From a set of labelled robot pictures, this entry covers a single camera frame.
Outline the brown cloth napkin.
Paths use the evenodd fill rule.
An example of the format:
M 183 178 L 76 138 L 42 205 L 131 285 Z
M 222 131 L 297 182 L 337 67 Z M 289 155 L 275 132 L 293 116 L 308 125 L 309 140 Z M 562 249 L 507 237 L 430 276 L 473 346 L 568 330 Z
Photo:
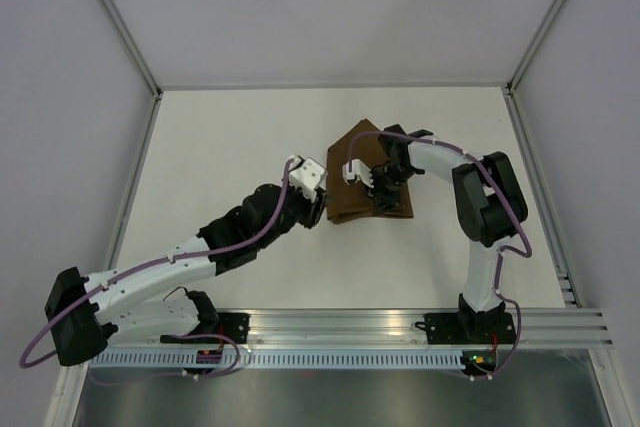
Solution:
M 333 224 L 379 217 L 391 219 L 411 219 L 414 217 L 408 186 L 403 186 L 399 205 L 384 213 L 375 213 L 373 201 L 366 194 L 362 183 L 347 183 L 342 175 L 342 167 L 348 161 L 349 145 L 353 138 L 366 131 L 379 131 L 369 119 L 357 122 L 342 137 L 327 149 L 326 187 L 328 193 L 327 218 Z

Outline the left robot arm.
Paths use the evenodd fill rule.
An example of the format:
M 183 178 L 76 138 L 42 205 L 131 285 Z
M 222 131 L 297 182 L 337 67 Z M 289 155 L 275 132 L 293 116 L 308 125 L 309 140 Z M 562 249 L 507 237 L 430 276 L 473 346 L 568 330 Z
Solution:
M 150 327 L 165 343 L 209 342 L 219 320 L 207 294 L 190 291 L 188 309 L 166 310 L 158 308 L 154 296 L 255 261 L 295 226 L 314 228 L 326 204 L 322 187 L 263 184 L 160 258 L 86 275 L 76 267 L 63 270 L 44 308 L 53 356 L 64 367 L 79 365 L 102 353 L 110 341 Z

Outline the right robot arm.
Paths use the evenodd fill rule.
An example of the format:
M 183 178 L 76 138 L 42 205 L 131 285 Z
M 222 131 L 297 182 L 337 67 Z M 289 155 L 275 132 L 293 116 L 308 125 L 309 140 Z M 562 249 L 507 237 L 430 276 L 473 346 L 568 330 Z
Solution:
M 528 217 L 522 189 L 509 157 L 500 151 L 477 158 L 437 140 L 422 130 L 407 134 L 393 125 L 378 141 L 388 157 L 372 168 L 365 185 L 377 214 L 400 204 L 408 180 L 426 173 L 453 188 L 456 216 L 469 240 L 469 266 L 454 313 L 427 313 L 416 322 L 430 345 L 509 345 L 516 342 L 519 322 L 508 313 L 500 291 L 504 254 L 510 240 L 524 238 Z

